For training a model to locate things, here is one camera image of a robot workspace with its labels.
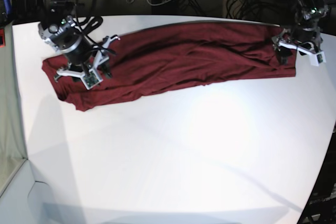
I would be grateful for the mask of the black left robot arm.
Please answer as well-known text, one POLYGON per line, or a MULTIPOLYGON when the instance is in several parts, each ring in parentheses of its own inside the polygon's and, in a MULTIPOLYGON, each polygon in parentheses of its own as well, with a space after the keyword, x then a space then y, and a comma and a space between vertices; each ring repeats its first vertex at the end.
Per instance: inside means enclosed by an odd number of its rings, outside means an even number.
POLYGON ((325 53, 321 49, 323 39, 318 22, 327 15, 327 4, 324 0, 292 0, 290 7, 294 13, 294 23, 283 26, 281 33, 272 37, 279 64, 288 63, 292 50, 308 56, 313 66, 325 63, 325 53))

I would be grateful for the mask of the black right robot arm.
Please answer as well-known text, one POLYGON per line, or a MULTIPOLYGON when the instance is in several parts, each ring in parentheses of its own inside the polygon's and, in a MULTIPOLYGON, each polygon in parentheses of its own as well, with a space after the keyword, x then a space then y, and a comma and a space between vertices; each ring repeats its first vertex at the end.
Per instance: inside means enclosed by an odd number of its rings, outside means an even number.
POLYGON ((71 77, 90 90, 104 77, 111 78, 109 59, 116 53, 109 45, 120 40, 118 35, 106 36, 101 42, 89 34, 103 23, 101 16, 93 16, 97 0, 92 0, 89 13, 78 19, 79 0, 49 0, 44 17, 38 24, 41 39, 67 59, 67 65, 57 69, 54 81, 71 77))

